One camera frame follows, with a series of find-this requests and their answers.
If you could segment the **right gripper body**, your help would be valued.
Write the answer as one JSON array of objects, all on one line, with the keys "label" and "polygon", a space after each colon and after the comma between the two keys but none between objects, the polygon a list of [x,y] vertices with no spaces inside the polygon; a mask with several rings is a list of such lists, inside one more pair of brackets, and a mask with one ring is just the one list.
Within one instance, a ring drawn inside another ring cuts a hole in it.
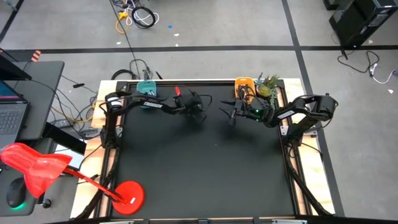
[{"label": "right gripper body", "polygon": [[255,121],[264,121],[264,104],[259,100],[254,100],[250,105],[243,100],[235,99],[236,104],[232,105],[236,109],[236,116],[229,117],[229,125],[235,126],[236,118],[241,116],[243,118],[252,119]]}]

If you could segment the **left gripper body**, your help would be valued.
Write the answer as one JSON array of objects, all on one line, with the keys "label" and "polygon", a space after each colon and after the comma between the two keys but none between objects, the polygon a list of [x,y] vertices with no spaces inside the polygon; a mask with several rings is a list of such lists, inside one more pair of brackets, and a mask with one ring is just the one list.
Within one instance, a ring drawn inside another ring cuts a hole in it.
[{"label": "left gripper body", "polygon": [[181,95],[181,102],[184,105],[185,114],[199,114],[203,112],[203,102],[201,96],[195,92],[188,90]]}]

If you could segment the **potted artificial plant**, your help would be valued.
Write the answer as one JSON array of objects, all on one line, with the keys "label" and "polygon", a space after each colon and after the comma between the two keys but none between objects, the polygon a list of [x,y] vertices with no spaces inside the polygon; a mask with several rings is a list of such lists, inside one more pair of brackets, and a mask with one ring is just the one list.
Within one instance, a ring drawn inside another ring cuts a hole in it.
[{"label": "potted artificial plant", "polygon": [[256,91],[263,98],[266,98],[271,108],[275,109],[275,102],[277,100],[277,83],[279,81],[279,76],[277,74],[273,76],[262,77],[261,72],[257,80],[254,81],[256,85]]}]

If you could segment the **yellow plastic bin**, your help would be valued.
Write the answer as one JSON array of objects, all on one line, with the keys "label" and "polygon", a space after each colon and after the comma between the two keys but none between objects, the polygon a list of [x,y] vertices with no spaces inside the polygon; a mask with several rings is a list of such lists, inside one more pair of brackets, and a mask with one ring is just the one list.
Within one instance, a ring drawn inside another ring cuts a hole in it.
[{"label": "yellow plastic bin", "polygon": [[250,105],[256,96],[254,80],[249,77],[239,77],[235,79],[234,91],[236,98],[240,98]]}]

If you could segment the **teal plastic bin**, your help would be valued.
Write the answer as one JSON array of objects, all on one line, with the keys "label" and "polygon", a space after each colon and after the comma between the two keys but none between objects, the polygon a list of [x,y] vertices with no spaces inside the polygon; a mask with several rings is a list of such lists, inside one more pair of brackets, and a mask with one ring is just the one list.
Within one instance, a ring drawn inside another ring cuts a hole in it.
[{"label": "teal plastic bin", "polygon": [[144,81],[138,82],[136,85],[136,91],[145,96],[152,96],[149,93],[150,89],[152,89],[153,92],[155,93],[155,96],[157,96],[157,87],[156,87],[155,81],[144,80]]}]

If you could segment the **red desk lamp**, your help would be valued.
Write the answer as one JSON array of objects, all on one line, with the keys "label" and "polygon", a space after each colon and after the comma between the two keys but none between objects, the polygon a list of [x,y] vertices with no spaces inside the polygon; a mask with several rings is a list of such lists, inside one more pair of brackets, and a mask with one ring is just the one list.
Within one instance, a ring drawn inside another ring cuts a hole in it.
[{"label": "red desk lamp", "polygon": [[72,157],[65,154],[41,154],[23,144],[13,143],[2,150],[1,160],[7,166],[23,173],[25,185],[30,194],[40,197],[62,173],[71,174],[94,185],[107,195],[113,208],[122,215],[132,215],[141,209],[145,193],[141,184],[125,181],[115,190],[110,190],[77,170],[69,168]]}]

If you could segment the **white box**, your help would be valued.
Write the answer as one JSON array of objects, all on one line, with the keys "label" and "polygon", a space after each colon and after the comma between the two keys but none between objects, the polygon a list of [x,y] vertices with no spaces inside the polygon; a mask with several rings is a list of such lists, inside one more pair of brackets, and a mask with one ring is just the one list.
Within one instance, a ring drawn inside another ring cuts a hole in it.
[{"label": "white box", "polygon": [[69,166],[80,170],[81,169],[81,163],[84,159],[84,155],[79,153],[79,152],[75,152],[73,150],[71,150],[70,148],[67,148],[65,146],[62,146],[60,144],[54,144],[51,148],[51,150],[49,151],[50,154],[64,154],[67,156],[70,156],[72,159],[69,162]]}]

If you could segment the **black floor box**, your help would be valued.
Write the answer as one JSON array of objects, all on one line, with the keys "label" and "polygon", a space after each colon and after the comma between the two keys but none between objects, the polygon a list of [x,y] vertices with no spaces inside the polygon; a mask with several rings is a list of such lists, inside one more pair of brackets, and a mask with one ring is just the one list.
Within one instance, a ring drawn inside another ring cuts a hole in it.
[{"label": "black floor box", "polygon": [[340,0],[323,0],[326,10],[334,11],[340,5]]}]

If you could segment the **black desk leg beam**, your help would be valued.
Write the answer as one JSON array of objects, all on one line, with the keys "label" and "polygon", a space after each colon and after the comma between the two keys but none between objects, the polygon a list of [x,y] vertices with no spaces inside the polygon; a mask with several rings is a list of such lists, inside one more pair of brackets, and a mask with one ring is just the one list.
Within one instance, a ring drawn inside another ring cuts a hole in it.
[{"label": "black desk leg beam", "polygon": [[42,137],[51,138],[56,143],[65,146],[79,154],[85,153],[86,143],[84,141],[72,136],[71,134],[66,133],[65,131],[62,131],[61,129],[50,123],[45,124]]}]

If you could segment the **black computer tower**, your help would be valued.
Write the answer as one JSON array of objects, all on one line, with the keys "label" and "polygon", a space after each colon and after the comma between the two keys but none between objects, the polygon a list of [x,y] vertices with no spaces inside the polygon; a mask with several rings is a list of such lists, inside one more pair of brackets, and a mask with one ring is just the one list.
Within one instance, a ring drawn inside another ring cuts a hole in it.
[{"label": "black computer tower", "polygon": [[340,0],[328,19],[342,47],[398,45],[398,0]]}]

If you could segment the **black side desk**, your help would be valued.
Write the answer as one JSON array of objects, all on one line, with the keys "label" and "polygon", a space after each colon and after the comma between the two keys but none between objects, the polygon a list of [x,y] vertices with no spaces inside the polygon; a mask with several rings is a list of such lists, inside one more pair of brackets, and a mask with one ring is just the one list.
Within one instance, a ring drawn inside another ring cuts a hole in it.
[{"label": "black side desk", "polygon": [[16,62],[31,77],[31,81],[7,81],[6,83],[20,93],[29,103],[29,109],[24,120],[24,128],[20,131],[18,140],[35,140],[42,136],[47,124],[65,63],[51,62]]}]

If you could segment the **black laptop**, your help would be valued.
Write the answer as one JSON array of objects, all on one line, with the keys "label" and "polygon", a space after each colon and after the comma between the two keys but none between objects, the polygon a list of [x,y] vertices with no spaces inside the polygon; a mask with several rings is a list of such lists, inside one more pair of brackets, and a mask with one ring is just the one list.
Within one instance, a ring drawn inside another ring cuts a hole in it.
[{"label": "black laptop", "polygon": [[0,152],[16,141],[28,109],[29,102],[0,80]]}]

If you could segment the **black desk monitor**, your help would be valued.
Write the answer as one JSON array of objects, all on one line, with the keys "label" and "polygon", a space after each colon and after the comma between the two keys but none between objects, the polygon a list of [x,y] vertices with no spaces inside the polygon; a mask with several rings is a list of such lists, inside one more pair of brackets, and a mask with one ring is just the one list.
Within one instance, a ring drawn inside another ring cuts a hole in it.
[{"label": "black desk monitor", "polygon": [[30,62],[27,62],[23,68],[18,67],[10,60],[8,60],[2,54],[6,54],[9,58],[12,58],[15,62],[17,60],[7,53],[4,49],[0,48],[0,80],[7,81],[28,81],[32,80],[32,77],[25,71],[26,67]]}]

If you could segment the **black computer mouse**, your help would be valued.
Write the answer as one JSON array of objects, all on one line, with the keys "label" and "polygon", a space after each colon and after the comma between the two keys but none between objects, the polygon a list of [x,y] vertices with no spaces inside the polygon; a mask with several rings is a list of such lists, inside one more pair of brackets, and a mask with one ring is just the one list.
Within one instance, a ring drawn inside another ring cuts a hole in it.
[{"label": "black computer mouse", "polygon": [[10,186],[7,190],[6,201],[9,207],[17,208],[25,201],[26,186]]}]

